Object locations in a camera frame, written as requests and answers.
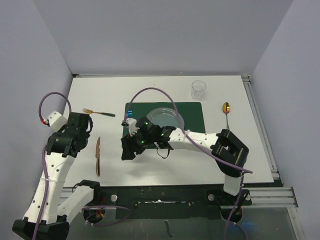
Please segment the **teal round plate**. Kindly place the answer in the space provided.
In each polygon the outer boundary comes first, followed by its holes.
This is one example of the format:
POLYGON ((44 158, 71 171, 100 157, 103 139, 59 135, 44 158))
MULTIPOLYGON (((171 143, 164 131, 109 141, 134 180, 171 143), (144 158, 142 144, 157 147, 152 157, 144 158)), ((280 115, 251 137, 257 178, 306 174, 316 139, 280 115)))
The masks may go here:
POLYGON ((146 117, 154 124, 160 127, 171 126, 183 129, 185 122, 183 117, 174 109, 168 107, 159 107, 150 111, 146 117))

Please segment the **gold fork green handle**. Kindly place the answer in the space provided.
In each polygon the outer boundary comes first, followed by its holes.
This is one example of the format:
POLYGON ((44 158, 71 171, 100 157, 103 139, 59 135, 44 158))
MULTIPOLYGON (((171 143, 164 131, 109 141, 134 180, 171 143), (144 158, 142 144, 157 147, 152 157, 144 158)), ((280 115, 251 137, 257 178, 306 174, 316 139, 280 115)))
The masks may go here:
POLYGON ((98 111, 93 111, 87 108, 83 108, 82 111, 86 114, 98 114, 98 115, 103 115, 103 116, 108 116, 108 117, 115 117, 116 115, 114 113, 108 113, 108 112, 98 112, 98 111))

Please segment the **blue plastic spoon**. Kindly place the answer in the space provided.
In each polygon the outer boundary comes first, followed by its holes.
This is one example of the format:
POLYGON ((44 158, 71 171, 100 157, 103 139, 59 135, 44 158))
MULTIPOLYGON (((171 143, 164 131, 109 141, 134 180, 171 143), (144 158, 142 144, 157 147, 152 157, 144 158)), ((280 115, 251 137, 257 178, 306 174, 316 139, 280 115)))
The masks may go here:
POLYGON ((127 111, 127 118, 131 118, 133 116, 133 111, 132 110, 128 110, 127 111))

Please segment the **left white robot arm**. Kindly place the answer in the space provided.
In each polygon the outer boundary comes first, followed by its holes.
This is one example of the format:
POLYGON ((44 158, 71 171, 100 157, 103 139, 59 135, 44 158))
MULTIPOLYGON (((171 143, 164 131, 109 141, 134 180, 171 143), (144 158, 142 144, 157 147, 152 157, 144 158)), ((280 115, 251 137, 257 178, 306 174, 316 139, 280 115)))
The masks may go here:
POLYGON ((49 137, 42 152, 43 173, 36 192, 23 218, 12 226, 22 239, 65 240, 72 220, 82 208, 102 200, 100 183, 82 180, 75 192, 60 203, 68 172, 78 153, 87 146, 92 129, 88 114, 71 112, 49 137))

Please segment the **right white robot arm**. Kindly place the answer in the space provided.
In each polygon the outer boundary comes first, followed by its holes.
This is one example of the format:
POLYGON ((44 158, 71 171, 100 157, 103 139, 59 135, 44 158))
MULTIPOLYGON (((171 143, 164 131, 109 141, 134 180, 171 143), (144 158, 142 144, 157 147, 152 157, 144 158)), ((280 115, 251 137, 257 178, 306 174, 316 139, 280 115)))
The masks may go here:
POLYGON ((133 160, 148 149, 188 150, 200 152, 213 158, 224 174, 222 197, 230 205, 241 198, 249 148, 228 129, 220 133, 198 133, 174 126, 153 124, 147 117, 139 120, 127 118, 121 125, 128 129, 128 134, 121 138, 123 161, 133 160))

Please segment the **copper knife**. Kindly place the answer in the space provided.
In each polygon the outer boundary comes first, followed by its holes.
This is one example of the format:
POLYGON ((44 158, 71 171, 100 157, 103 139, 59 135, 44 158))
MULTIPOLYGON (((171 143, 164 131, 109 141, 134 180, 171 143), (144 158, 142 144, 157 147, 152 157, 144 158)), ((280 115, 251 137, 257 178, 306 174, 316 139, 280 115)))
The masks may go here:
POLYGON ((95 149, 95 158, 96 158, 95 171, 98 177, 101 175, 100 174, 100 157, 101 157, 101 137, 99 136, 96 142, 96 149, 95 149))

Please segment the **clear plastic cup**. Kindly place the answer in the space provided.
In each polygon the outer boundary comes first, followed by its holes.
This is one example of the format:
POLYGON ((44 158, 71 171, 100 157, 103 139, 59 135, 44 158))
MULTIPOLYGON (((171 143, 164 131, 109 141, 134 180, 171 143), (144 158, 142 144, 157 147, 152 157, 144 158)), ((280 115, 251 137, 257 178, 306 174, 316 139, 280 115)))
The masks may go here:
POLYGON ((194 100, 201 100, 204 97, 207 85, 201 80, 196 80, 191 84, 191 97, 194 100))

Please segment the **gold iridescent spoon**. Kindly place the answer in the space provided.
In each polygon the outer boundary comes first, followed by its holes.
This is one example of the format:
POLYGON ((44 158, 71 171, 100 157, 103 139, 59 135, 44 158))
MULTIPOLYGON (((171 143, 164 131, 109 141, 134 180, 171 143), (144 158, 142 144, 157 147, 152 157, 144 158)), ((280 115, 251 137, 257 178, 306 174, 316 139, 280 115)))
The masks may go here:
POLYGON ((226 129, 229 130, 230 126, 229 126, 229 120, 228 120, 228 114, 230 113, 231 107, 230 104, 228 102, 225 102, 222 106, 222 111, 225 114, 225 118, 226 118, 226 129))

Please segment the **dark green placemat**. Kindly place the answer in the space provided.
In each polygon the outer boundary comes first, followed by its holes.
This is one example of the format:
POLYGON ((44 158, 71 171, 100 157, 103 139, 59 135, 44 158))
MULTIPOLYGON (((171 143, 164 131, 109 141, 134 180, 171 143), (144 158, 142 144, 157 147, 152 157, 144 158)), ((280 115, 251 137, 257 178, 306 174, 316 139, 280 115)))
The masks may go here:
MULTIPOLYGON (((205 123, 202 104, 200 102, 176 102, 178 113, 184 120, 184 129, 197 133, 205 133, 205 123)), ((132 110, 132 118, 139 120, 147 117, 147 114, 157 108, 174 109, 171 102, 133 102, 131 106, 127 103, 125 108, 132 110)))

